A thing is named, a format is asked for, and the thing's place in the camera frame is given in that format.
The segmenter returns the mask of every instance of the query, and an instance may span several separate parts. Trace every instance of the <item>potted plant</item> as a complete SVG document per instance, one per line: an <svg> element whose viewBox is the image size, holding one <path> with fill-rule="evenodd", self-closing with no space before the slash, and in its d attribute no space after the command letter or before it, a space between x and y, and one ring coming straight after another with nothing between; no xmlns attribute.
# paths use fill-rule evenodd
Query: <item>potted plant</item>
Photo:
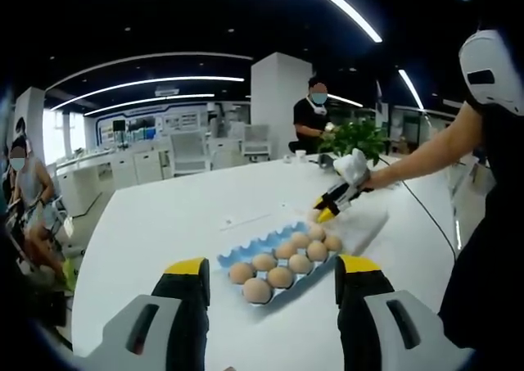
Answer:
<svg viewBox="0 0 524 371"><path fill-rule="evenodd" d="M345 156L358 148L366 158L373 161L373 165L378 163L386 141L383 130L377 129L375 122L369 119L342 124L332 132L325 133L322 139L318 152Z"/></svg>

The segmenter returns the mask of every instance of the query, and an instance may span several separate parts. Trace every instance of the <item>white cup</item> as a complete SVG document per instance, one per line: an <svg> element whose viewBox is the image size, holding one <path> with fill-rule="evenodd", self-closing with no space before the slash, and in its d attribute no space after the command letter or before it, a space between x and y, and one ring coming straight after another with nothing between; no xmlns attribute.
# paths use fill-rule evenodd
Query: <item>white cup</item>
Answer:
<svg viewBox="0 0 524 371"><path fill-rule="evenodd" d="M304 163L307 161L306 157L305 157L305 150L296 150L295 151L295 154L296 154L296 159L300 162L300 163Z"/></svg>

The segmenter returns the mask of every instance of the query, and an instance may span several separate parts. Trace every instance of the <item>black cable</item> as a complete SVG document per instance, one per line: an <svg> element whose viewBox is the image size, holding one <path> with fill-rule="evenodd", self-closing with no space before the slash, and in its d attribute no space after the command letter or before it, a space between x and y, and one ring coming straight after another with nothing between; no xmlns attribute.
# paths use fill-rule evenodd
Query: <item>black cable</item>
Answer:
<svg viewBox="0 0 524 371"><path fill-rule="evenodd" d="M383 160L380 157L379 157L379 159L380 159L380 161L384 162L386 165L388 165L388 166L391 165L386 160ZM455 253L455 249L453 248L453 246L451 245L451 242L449 241L448 237L446 236L446 234L444 232L444 229L442 229L442 227L439 225L439 223L436 222L436 219L429 212L429 210L424 206L424 204L420 201L420 199L418 199L417 195L415 195L415 193L411 190L411 188L408 186L408 184L406 184L405 181L402 181L402 184L406 187L406 189L409 191L409 193L411 193L411 196L415 198L415 200L424 209L424 211L426 211L426 214L429 216L429 218L431 218L431 221L433 221L433 224L435 224L435 226L440 230L440 232L442 233L442 236L444 236L445 241L448 243L449 249L451 250L451 253L453 254L453 263L455 263L457 261L457 254Z"/></svg>

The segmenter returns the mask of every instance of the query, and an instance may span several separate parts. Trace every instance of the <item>blue egg carton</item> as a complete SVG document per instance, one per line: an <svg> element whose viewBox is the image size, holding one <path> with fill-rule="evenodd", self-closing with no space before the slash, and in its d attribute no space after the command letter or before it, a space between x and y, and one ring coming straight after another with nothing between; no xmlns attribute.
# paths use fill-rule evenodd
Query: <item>blue egg carton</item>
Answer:
<svg viewBox="0 0 524 371"><path fill-rule="evenodd" d="M274 250L278 248L283 242L290 240L291 235L294 232L308 233L308 226L304 222L298 222L293 225L287 225L283 228L282 231L273 231L269 233L265 238L256 238L250 241L247 247L235 247L233 248L228 255L219 255L217 257L220 267L225 270L225 273L228 274L229 269L235 263L244 262L251 263L253 258L262 253L269 253L274 256ZM306 255L305 249L299 248L297 251L298 254ZM338 252L330 251L328 252L327 259L324 262L313 262L313 268L308 274L293 274L293 283L288 289L273 288L273 295L271 299L265 304L251 304L253 306L263 306L272 302L277 296L283 294L284 292L292 291L295 288L303 287L309 281L309 278L320 274L321 271L328 269L335 256ZM277 259L277 266L288 267L289 260L287 259ZM255 277L261 278L263 280L267 279L268 273L265 271L257 271ZM242 285L234 284L233 286L242 294Z"/></svg>

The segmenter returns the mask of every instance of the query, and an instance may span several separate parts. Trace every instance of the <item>brown egg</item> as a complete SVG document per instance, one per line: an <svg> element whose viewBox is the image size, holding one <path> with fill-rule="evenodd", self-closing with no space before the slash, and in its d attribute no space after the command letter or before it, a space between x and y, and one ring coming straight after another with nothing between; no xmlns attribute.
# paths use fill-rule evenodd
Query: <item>brown egg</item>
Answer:
<svg viewBox="0 0 524 371"><path fill-rule="evenodd" d="M265 304L271 300L273 295L271 287L260 278L250 278L242 287L242 295L250 303Z"/></svg>
<svg viewBox="0 0 524 371"><path fill-rule="evenodd" d="M328 251L340 251L342 249L342 240L332 234L327 236L323 243Z"/></svg>
<svg viewBox="0 0 524 371"><path fill-rule="evenodd" d="M326 233L324 232L323 227L319 224L309 224L308 236L311 238L311 240L317 240L321 242L326 237Z"/></svg>
<svg viewBox="0 0 524 371"><path fill-rule="evenodd" d="M277 266L277 260L270 254L259 254L251 262L258 271L270 271Z"/></svg>
<svg viewBox="0 0 524 371"><path fill-rule="evenodd" d="M268 273L268 282L272 287L288 289L293 284L293 274L285 267L275 267Z"/></svg>
<svg viewBox="0 0 524 371"><path fill-rule="evenodd" d="M296 254L296 247L292 242L284 242L275 250L275 256L279 259L289 259Z"/></svg>
<svg viewBox="0 0 524 371"><path fill-rule="evenodd" d="M294 232L291 235L291 243L296 248L307 248L307 246L311 243L311 239L308 238L307 234L302 232Z"/></svg>
<svg viewBox="0 0 524 371"><path fill-rule="evenodd" d="M306 217L309 222L316 223L319 215L320 215L320 210L313 209L311 211L308 211L308 214Z"/></svg>
<svg viewBox="0 0 524 371"><path fill-rule="evenodd" d="M238 262L229 269L229 279L232 283L243 284L249 278L253 277L255 277L255 271L247 263Z"/></svg>
<svg viewBox="0 0 524 371"><path fill-rule="evenodd" d="M289 259L289 268L296 274L309 274L313 263L305 255L296 254Z"/></svg>
<svg viewBox="0 0 524 371"><path fill-rule="evenodd" d="M308 258L315 262L324 262L328 258L328 249L321 242L311 242L307 250Z"/></svg>

